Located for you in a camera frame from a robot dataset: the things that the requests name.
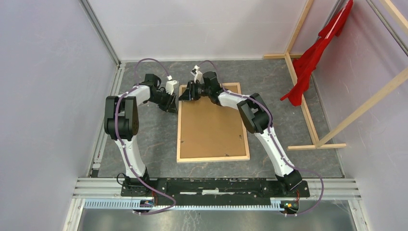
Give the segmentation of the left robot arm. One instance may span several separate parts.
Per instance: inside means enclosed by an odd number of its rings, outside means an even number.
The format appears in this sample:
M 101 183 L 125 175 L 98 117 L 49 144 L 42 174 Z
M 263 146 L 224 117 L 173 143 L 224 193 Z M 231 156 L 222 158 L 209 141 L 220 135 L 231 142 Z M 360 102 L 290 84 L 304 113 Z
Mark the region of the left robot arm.
M 161 79 L 154 74 L 146 74 L 145 79 L 129 91 L 105 99 L 104 131 L 118 146 L 126 171 L 122 186 L 133 189 L 139 196 L 151 191 L 151 183 L 146 165 L 143 163 L 137 144 L 139 131 L 138 106 L 154 103 L 164 112 L 177 113 L 176 89 L 179 82 L 171 76 L 164 87 Z

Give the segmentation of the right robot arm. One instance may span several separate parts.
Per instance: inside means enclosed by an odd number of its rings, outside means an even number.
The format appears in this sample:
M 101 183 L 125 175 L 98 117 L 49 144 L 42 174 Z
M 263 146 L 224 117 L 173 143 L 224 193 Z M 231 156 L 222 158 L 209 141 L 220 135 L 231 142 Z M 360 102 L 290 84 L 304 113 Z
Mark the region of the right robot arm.
M 213 104 L 229 107 L 239 112 L 246 130 L 261 142 L 272 161 L 278 183 L 278 191 L 283 196 L 291 196 L 302 182 L 302 176 L 289 160 L 280 144 L 272 123 L 272 114 L 258 93 L 242 95 L 222 86 L 216 72 L 202 73 L 198 68 L 191 70 L 194 80 L 179 97 L 182 101 L 197 101 L 208 97 Z

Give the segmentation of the red cloth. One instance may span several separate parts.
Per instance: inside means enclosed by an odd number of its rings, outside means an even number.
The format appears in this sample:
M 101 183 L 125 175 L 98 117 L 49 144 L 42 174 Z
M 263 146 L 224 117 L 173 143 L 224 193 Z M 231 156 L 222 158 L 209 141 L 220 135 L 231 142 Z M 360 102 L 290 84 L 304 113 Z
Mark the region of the red cloth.
M 282 101 L 288 99 L 293 106 L 302 104 L 302 96 L 309 89 L 312 72 L 316 69 L 324 50 L 332 39 L 335 36 L 340 36 L 353 4 L 353 0 L 347 1 L 345 6 L 318 33 L 318 40 L 300 58 L 293 60 L 297 83 L 287 94 L 281 97 Z

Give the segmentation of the wooden beam rack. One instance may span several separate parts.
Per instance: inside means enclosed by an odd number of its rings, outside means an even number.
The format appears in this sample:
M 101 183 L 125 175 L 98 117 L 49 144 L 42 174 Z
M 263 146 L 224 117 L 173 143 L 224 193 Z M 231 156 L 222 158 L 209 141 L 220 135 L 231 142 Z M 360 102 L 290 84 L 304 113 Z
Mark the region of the wooden beam rack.
M 396 75 L 392 80 L 390 80 L 384 87 L 382 87 L 378 92 L 371 96 L 366 102 L 364 102 L 358 109 L 356 109 L 351 115 L 349 115 L 345 120 L 343 120 L 334 130 L 330 131 L 323 138 L 319 138 L 316 128 L 314 126 L 310 111 L 308 109 L 306 100 L 303 96 L 304 91 L 307 90 L 307 84 L 309 83 L 310 76 L 315 70 L 317 63 L 319 62 L 324 48 L 329 44 L 330 40 L 334 36 L 340 35 L 346 18 L 349 15 L 353 2 L 351 0 L 339 0 L 337 1 L 327 23 L 325 24 L 322 31 L 318 34 L 318 39 L 314 45 L 312 45 L 303 54 L 293 54 L 291 53 L 292 47 L 296 42 L 298 34 L 308 16 L 308 13 L 312 7 L 313 1 L 306 1 L 301 15 L 296 24 L 291 38 L 287 44 L 285 52 L 282 54 L 265 54 L 264 59 L 284 59 L 290 76 L 294 85 L 294 88 L 281 99 L 290 99 L 293 105 L 299 105 L 301 107 L 304 119 L 306 121 L 306 126 L 312 141 L 311 145 L 297 145 L 289 146 L 287 149 L 289 151 L 300 151 L 300 150 L 317 150 L 317 149 L 341 149 L 346 147 L 345 143 L 332 143 L 329 144 L 335 135 L 344 130 L 348 125 L 357 120 L 361 115 L 371 109 L 385 96 L 390 94 L 392 91 L 397 89 L 401 84 L 408 79 L 408 70 L 404 69 L 401 73 Z

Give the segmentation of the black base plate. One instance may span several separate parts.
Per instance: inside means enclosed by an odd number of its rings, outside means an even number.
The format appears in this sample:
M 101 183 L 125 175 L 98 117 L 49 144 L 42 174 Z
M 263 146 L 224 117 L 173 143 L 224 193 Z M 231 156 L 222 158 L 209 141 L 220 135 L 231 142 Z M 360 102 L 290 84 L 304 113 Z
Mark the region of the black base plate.
M 121 183 L 123 197 L 152 197 L 154 205 L 223 206 L 269 205 L 271 198 L 309 198 L 305 180 L 293 189 L 268 178 L 151 178 L 144 186 L 137 179 Z

